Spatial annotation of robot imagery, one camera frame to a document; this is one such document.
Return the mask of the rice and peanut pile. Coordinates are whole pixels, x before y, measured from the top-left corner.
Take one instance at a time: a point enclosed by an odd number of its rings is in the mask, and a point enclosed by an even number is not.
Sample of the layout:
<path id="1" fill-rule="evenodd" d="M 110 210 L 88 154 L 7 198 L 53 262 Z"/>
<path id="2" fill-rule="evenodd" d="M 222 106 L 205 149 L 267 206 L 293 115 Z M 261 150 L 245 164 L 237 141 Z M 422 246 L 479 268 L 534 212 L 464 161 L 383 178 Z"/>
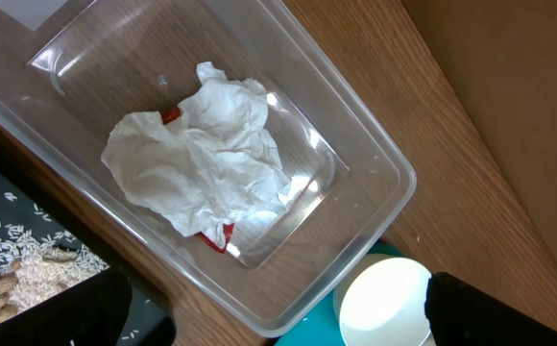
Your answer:
<path id="1" fill-rule="evenodd" d="M 108 268 L 67 230 L 0 223 L 0 324 Z"/>

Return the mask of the black plastic tray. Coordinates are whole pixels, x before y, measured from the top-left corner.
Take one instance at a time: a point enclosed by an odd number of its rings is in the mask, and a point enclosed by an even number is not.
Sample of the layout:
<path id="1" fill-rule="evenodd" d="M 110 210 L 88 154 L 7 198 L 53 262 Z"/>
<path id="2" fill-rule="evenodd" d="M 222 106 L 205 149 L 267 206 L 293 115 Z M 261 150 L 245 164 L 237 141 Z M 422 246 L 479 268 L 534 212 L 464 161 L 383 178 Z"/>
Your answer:
<path id="1" fill-rule="evenodd" d="M 9 179 L 9 170 L 0 166 L 0 223 L 22 224 L 35 234 L 67 230 L 53 216 L 32 200 Z M 118 267 L 108 263 L 130 278 Z M 176 339 L 177 327 L 172 317 L 130 280 L 132 301 L 129 315 L 114 345 L 170 345 Z"/>

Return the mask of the teal serving tray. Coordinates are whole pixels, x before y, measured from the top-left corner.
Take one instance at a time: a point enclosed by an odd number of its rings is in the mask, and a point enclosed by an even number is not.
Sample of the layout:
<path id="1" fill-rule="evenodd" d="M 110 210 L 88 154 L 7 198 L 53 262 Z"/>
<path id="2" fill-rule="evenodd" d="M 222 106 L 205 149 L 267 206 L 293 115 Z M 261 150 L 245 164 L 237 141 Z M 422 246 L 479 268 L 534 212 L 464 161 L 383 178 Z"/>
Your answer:
<path id="1" fill-rule="evenodd" d="M 332 289 L 300 322 L 283 336 L 267 342 L 274 346 L 345 346 L 340 333 L 338 317 L 336 316 L 333 298 L 350 276 L 357 270 L 357 266 L 364 262 L 364 258 L 356 264 L 343 280 Z"/>

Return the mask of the cardboard wall panel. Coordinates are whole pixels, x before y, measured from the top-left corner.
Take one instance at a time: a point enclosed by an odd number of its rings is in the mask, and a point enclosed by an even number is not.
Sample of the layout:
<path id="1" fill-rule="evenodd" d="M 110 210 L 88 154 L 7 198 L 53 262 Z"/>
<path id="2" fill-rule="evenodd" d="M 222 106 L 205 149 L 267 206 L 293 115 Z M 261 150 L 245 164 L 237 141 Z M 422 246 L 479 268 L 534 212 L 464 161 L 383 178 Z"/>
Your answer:
<path id="1" fill-rule="evenodd" d="M 557 0 L 406 0 L 557 261 Z"/>

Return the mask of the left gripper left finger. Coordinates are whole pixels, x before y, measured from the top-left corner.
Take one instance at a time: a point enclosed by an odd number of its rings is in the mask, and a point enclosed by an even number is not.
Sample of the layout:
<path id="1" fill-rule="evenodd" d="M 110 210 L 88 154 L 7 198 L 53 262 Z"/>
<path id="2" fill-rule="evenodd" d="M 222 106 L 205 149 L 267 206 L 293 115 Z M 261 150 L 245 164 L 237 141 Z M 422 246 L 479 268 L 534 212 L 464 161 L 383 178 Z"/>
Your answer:
<path id="1" fill-rule="evenodd" d="M 0 346 L 114 345 L 132 296 L 130 280 L 108 269 L 0 323 Z"/>

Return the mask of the clear plastic bin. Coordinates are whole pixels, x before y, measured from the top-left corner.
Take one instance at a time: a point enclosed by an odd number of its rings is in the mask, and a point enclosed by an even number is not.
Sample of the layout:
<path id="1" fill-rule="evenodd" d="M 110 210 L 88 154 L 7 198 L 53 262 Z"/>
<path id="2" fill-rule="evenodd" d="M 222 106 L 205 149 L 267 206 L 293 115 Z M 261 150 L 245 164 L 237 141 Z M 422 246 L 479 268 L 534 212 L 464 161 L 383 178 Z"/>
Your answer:
<path id="1" fill-rule="evenodd" d="M 272 203 L 247 198 L 242 143 L 250 108 L 230 120 L 161 112 L 201 88 L 211 62 L 234 83 L 256 80 L 261 126 L 279 160 Z M 159 211 L 130 202 L 104 149 L 131 113 L 118 162 L 144 193 L 166 193 L 160 169 L 186 172 L 213 227 L 232 224 L 225 254 Z M 412 196 L 400 149 L 280 1 L 0 1 L 0 125 L 257 334 L 285 334 L 372 247 Z"/>

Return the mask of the white bowl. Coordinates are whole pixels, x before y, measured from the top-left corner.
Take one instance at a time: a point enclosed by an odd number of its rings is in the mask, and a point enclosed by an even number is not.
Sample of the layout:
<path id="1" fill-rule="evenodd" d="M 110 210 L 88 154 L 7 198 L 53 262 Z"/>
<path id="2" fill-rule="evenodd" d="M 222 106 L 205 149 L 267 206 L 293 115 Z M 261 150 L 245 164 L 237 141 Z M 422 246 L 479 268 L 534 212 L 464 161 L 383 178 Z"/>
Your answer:
<path id="1" fill-rule="evenodd" d="M 413 259 L 365 256 L 334 288 L 347 346 L 422 346 L 431 337 L 424 304 L 431 273 Z"/>

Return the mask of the white napkin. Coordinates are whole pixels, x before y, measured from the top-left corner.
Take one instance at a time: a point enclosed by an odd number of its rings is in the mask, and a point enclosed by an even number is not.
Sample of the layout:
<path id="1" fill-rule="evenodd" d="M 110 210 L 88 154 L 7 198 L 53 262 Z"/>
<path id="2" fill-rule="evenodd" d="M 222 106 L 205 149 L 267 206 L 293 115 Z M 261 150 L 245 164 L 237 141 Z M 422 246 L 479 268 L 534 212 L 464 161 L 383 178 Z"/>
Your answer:
<path id="1" fill-rule="evenodd" d="M 170 127 L 200 166 L 200 187 L 219 215 L 238 221 L 277 201 L 289 185 L 278 146 L 265 129 L 265 87 L 255 79 L 230 80 L 212 62 L 196 67 L 201 83 L 178 104 Z"/>
<path id="2" fill-rule="evenodd" d="M 109 133 L 101 161 L 129 202 L 159 214 L 185 237 L 211 237 L 234 225 L 206 197 L 200 166 L 157 111 L 125 115 Z"/>

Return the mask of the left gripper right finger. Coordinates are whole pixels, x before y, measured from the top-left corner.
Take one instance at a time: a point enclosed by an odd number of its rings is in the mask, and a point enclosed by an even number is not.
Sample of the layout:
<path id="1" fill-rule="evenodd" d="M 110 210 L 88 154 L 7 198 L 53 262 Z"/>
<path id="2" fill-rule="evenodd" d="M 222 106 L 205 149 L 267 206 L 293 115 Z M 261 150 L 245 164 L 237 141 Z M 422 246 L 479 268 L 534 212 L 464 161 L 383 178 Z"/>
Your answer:
<path id="1" fill-rule="evenodd" d="M 557 332 L 447 272 L 428 281 L 425 317 L 438 346 L 557 346 Z"/>

